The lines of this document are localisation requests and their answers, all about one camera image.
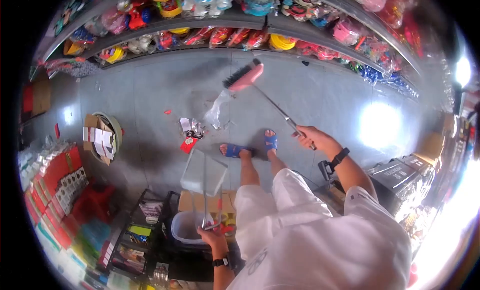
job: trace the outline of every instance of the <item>leg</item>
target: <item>leg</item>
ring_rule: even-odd
[[[275,132],[272,130],[265,131],[265,136],[267,137],[271,137],[274,135],[275,135]],[[268,160],[272,163],[271,171],[272,171],[273,177],[275,177],[280,170],[284,168],[288,168],[288,166],[285,165],[285,163],[282,160],[280,160],[279,157],[277,156],[277,150],[275,148],[269,149],[267,151],[267,156],[268,156]]]
[[[225,155],[227,153],[227,145],[222,144],[220,146],[220,151],[223,155]],[[260,178],[258,177],[258,173],[252,164],[252,153],[246,149],[242,149],[238,153],[238,156],[241,160],[240,185],[260,186]]]

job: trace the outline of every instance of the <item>product box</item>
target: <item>product box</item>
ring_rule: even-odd
[[[97,116],[87,114],[83,125],[83,149],[95,150],[100,159],[110,166],[115,154],[115,133]]]
[[[235,202],[235,195],[237,191],[223,190],[222,191],[222,213],[237,213],[233,203]],[[219,211],[218,201],[220,195],[215,197],[207,197],[207,211],[209,213],[216,213]],[[197,212],[204,210],[204,196],[199,193],[193,195],[193,201]],[[180,194],[180,201],[178,203],[178,211],[192,211],[192,194],[190,191],[182,191]]]

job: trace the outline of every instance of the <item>black wristwatch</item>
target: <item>black wristwatch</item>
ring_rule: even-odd
[[[213,265],[213,267],[225,265],[225,266],[227,266],[228,268],[231,269],[231,265],[230,265],[230,261],[229,261],[228,256],[226,256],[223,259],[213,260],[212,265]]]

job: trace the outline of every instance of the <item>trash on floor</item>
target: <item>trash on floor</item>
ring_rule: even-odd
[[[89,150],[101,162],[110,166],[120,143],[110,119],[87,114],[83,125],[83,149]]]

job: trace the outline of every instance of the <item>store aisle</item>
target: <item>store aisle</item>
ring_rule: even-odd
[[[252,58],[249,52],[199,50],[142,59],[78,81],[59,75],[52,80],[51,110],[32,124],[44,139],[45,132],[54,136],[58,122],[62,137],[81,143],[85,114],[102,111],[114,116],[125,131],[116,160],[107,167],[90,152],[82,153],[82,158],[94,177],[121,189],[130,201],[145,187],[159,193],[181,190],[188,155],[180,150],[184,140],[180,117],[196,118],[207,126],[209,133],[195,148],[229,166],[224,189],[240,185],[240,161],[223,157],[218,149],[227,142],[258,149],[260,158],[254,164],[262,186],[270,188],[269,163],[262,160],[265,128],[279,136],[278,155],[293,170],[321,184],[317,163],[325,156],[301,149],[290,136],[291,128],[254,89],[236,93],[222,106],[221,130],[202,120],[223,90],[222,80]],[[298,124],[317,126],[337,138],[363,167],[411,153],[432,118],[432,110],[423,110],[386,86],[371,87],[335,65],[305,66],[297,59],[273,55],[257,58],[265,64],[257,85]]]

